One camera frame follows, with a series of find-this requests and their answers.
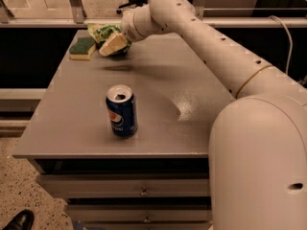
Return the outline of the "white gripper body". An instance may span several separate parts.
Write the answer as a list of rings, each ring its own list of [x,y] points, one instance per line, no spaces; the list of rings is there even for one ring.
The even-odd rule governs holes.
[[[121,30],[132,42],[144,40],[154,32],[149,6],[136,7],[123,12]]]

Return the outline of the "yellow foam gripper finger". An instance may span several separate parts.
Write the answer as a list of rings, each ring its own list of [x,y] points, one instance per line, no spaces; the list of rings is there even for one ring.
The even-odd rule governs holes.
[[[122,33],[112,33],[99,49],[99,53],[101,56],[107,57],[124,49],[127,44],[128,40]]]

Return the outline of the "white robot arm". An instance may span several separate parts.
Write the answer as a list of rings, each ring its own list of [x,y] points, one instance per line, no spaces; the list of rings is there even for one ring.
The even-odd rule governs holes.
[[[186,0],[126,11],[101,53],[167,33],[181,36],[235,99],[209,138],[213,229],[307,230],[305,89],[199,20]]]

